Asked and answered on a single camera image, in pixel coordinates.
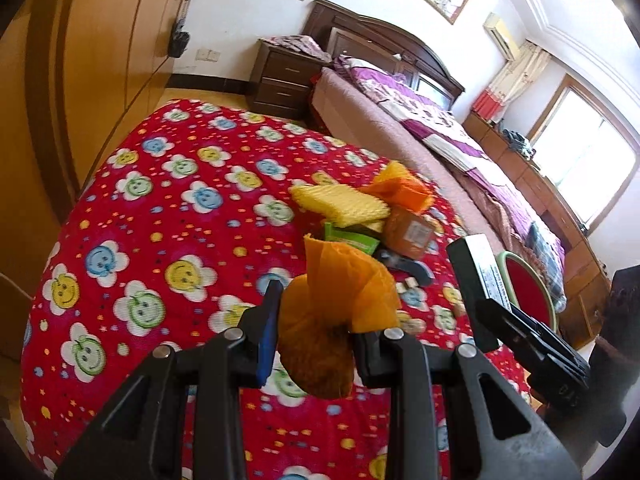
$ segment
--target black speaker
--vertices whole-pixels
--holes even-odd
[[[177,20],[171,31],[171,40],[169,41],[168,55],[169,57],[178,58],[187,50],[187,45],[191,36],[188,32],[183,32],[184,18]]]

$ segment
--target red curtain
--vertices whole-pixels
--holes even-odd
[[[502,105],[494,95],[488,90],[483,90],[480,97],[476,99],[476,102],[472,106],[472,110],[477,113],[485,121],[489,121],[495,114],[498,113]]]

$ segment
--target wooden headboard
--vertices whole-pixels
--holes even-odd
[[[444,108],[451,108],[465,91],[433,50],[410,32],[327,0],[314,2],[302,34],[333,57],[345,54],[404,74],[411,88]]]

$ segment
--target brown cardboard box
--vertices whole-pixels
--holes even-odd
[[[435,226],[420,215],[393,206],[386,219],[382,241],[392,251],[420,260],[433,238]]]

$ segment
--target baseboard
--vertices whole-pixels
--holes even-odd
[[[166,86],[167,88],[188,88],[192,90],[208,90],[210,92],[246,95],[249,82],[212,75],[171,74]]]

